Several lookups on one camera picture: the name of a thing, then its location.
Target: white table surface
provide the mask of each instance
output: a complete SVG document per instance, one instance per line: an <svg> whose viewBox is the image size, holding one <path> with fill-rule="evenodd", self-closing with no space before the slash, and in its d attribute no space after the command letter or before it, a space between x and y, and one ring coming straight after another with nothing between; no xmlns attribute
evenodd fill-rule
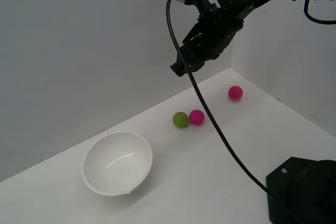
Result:
<svg viewBox="0 0 336 224"><path fill-rule="evenodd" d="M240 102L228 88L244 90ZM201 90L232 147L262 182L291 156L336 159L336 138L232 69L202 82ZM267 199L240 169L209 121L177 129L172 116L201 109L186 90L0 183L0 223L266 224ZM130 195L99 196L84 185L82 157L107 132L144 136L153 149L145 182Z"/></svg>

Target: white wall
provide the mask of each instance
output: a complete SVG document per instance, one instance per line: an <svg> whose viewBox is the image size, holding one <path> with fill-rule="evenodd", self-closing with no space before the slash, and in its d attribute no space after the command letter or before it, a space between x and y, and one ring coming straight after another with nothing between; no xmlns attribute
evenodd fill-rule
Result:
<svg viewBox="0 0 336 224"><path fill-rule="evenodd" d="M0 0L0 180L190 86L169 68L165 3ZM173 3L179 39L197 16ZM230 52L197 79L227 68Z"/></svg>
<svg viewBox="0 0 336 224"><path fill-rule="evenodd" d="M336 2L311 1L309 12L335 20ZM336 136L335 54L336 25L306 19L303 1L273 0L245 19L231 67Z"/></svg>

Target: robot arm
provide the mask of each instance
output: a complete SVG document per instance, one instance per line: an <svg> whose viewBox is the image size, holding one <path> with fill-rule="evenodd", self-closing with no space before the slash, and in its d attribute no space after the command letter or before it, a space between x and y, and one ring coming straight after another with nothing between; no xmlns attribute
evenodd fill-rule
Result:
<svg viewBox="0 0 336 224"><path fill-rule="evenodd" d="M180 47L190 70L196 72L204 62L217 59L235 34L242 29L244 18L270 0L217 0L220 7L211 4L208 0L178 1L185 5L196 6L200 13L198 22L187 34ZM310 20L320 21L320 24L336 24L312 18L308 14L308 3L309 0L306 0L305 14ZM176 63L171 65L171 69L180 77L186 73L179 57Z"/></svg>

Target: green ball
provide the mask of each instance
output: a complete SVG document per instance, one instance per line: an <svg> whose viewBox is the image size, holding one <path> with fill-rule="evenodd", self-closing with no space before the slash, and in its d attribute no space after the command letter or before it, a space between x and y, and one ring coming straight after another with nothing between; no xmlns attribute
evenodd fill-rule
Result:
<svg viewBox="0 0 336 224"><path fill-rule="evenodd" d="M173 116L173 123L179 128L184 128L188 126L189 118L184 112L177 112Z"/></svg>

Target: pink ball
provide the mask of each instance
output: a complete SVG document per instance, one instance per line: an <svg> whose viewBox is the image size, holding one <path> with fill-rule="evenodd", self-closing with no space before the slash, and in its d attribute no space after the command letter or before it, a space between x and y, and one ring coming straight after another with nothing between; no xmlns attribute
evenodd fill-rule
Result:
<svg viewBox="0 0 336 224"><path fill-rule="evenodd" d="M189 114L189 121L194 125L201 125L204 122L204 113L200 110L193 110Z"/></svg>
<svg viewBox="0 0 336 224"><path fill-rule="evenodd" d="M243 90L241 89L241 87L239 87L239 86L232 86L229 89L229 97L232 100L237 101L240 98L242 98L242 96L243 96Z"/></svg>

